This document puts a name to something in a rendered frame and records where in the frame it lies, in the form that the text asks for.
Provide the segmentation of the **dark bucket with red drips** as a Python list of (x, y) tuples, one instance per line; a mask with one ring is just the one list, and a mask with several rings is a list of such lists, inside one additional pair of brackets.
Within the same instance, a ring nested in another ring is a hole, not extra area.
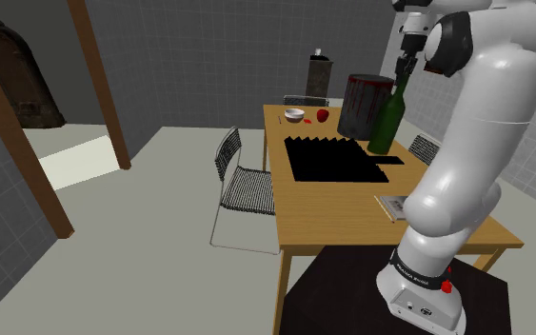
[(337, 131), (340, 135), (368, 141), (375, 119), (391, 94), (394, 80), (371, 74), (351, 74), (343, 99)]

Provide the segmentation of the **green glass bottle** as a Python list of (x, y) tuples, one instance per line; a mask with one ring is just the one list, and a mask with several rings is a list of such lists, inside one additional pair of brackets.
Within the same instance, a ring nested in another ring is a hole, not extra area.
[(400, 126), (406, 104), (404, 92), (407, 88), (409, 75), (404, 74), (398, 81), (396, 90), (389, 96), (376, 118), (367, 150), (374, 154), (388, 154)]

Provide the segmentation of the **tall grey bin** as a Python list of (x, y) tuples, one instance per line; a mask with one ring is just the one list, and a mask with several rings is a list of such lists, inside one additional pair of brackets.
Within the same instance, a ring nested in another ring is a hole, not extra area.
[(309, 57), (306, 96), (327, 97), (333, 62), (317, 48)]

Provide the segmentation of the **grey book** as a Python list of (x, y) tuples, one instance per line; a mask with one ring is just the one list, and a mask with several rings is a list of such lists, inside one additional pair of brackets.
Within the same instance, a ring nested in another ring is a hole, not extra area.
[(395, 223), (397, 221), (404, 221), (406, 215), (404, 212), (404, 204), (407, 199), (406, 196), (379, 196), (375, 195), (374, 199), (380, 205), (388, 219)]

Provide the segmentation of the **wooden table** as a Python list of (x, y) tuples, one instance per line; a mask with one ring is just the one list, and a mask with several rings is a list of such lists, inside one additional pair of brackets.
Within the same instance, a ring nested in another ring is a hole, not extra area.
[(291, 260), (295, 256), (314, 256), (324, 246), (395, 246), (407, 228), (393, 224), (375, 195), (407, 195), (427, 167), (399, 143), (390, 153), (401, 159), (399, 165), (382, 168), (389, 181), (368, 183), (302, 183), (293, 178), (285, 146), (287, 137), (327, 137), (337, 134), (338, 108), (331, 108), (324, 123), (316, 120), (316, 107), (305, 109), (312, 124), (286, 120), (285, 107), (265, 105), (263, 166), (271, 171), (281, 264), (273, 320), (273, 335), (280, 335), (283, 306), (288, 288)]

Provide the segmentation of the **dark robot stand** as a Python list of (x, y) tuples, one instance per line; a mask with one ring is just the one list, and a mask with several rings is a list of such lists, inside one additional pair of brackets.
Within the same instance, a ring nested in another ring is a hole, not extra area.
[[(376, 286), (392, 246), (326, 246), (286, 296), (280, 335), (431, 335), (393, 316)], [(512, 335), (507, 283), (458, 259), (465, 335)]]

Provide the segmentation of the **dark wooden cabinet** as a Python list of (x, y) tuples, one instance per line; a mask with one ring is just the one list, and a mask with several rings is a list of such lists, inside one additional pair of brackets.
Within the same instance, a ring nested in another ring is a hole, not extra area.
[(66, 123), (30, 47), (1, 20), (0, 86), (22, 128), (60, 128)]

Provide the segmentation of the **brown wooden door frame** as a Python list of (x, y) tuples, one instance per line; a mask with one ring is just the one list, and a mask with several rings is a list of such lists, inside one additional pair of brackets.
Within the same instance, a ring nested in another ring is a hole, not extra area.
[[(131, 168), (129, 151), (109, 89), (108, 79), (89, 19), (86, 0), (67, 0), (89, 76), (112, 143), (119, 168)], [(74, 228), (0, 86), (0, 138), (51, 228), (59, 239), (68, 239)]]

